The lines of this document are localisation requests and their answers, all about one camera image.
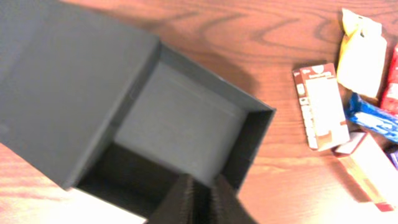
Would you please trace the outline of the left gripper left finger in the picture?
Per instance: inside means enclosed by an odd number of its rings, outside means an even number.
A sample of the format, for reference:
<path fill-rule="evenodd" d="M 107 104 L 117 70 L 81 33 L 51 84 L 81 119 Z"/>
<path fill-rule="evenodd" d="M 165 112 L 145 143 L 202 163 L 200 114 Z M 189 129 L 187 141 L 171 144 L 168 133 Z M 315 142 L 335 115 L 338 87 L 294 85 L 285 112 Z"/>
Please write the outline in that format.
<path fill-rule="evenodd" d="M 193 223 L 193 177 L 181 175 L 163 201 L 149 217 L 147 224 Z"/>

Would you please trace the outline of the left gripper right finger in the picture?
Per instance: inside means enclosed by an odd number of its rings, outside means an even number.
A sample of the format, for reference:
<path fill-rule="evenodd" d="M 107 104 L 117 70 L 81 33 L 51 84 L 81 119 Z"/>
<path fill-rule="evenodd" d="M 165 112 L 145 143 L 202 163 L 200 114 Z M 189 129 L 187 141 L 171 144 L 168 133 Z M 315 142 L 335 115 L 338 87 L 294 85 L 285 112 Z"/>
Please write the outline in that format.
<path fill-rule="evenodd" d="M 211 224 L 257 224 L 222 175 L 211 188 Z"/>

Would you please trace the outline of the black box with lid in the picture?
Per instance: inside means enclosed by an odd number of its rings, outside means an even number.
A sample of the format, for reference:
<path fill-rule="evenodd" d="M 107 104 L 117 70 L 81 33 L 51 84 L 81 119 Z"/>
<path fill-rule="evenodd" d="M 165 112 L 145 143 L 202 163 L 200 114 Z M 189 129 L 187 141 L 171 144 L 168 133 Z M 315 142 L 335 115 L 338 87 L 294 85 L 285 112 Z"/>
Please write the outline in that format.
<path fill-rule="evenodd" d="M 149 218 L 188 174 L 202 222 L 215 179 L 236 194 L 274 114 L 118 19 L 1 2 L 1 142 L 64 189 Z"/>

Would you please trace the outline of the brown Pocky snack box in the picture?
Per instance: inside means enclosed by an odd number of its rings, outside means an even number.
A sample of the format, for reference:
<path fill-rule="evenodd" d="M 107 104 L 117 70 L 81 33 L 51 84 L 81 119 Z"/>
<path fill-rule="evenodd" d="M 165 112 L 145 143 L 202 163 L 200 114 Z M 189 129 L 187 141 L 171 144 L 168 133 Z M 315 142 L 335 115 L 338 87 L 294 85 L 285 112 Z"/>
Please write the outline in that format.
<path fill-rule="evenodd" d="M 292 71 L 308 146 L 325 151 L 349 141 L 335 67 L 332 63 Z"/>

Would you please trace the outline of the orange-red snack box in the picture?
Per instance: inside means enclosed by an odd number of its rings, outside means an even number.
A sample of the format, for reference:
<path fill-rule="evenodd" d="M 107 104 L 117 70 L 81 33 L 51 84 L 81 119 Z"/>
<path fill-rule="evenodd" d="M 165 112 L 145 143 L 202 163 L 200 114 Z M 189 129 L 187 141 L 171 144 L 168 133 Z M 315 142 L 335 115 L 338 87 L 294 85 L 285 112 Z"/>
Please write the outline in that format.
<path fill-rule="evenodd" d="M 345 171 L 382 212 L 397 210 L 397 169 L 369 133 L 353 132 L 333 152 Z"/>

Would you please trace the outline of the red Hacks candy bag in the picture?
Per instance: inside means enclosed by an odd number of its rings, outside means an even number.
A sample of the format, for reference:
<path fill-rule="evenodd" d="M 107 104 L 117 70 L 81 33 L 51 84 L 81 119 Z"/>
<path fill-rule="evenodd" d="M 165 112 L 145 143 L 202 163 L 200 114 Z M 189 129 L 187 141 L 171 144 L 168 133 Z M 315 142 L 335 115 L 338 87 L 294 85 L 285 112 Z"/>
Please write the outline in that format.
<path fill-rule="evenodd" d="M 387 86 L 381 100 L 381 109 L 397 116 L 397 45 L 389 66 Z"/>

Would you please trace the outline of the yellow candy bag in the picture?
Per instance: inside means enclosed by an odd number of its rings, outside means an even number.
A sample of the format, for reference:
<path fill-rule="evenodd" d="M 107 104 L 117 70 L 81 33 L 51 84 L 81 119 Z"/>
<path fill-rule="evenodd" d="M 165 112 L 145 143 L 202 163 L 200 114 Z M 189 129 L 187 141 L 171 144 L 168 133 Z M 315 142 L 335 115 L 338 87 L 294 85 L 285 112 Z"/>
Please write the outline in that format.
<path fill-rule="evenodd" d="M 342 25 L 345 34 L 336 71 L 338 83 L 355 93 L 375 98 L 387 49 L 382 24 L 343 8 Z"/>

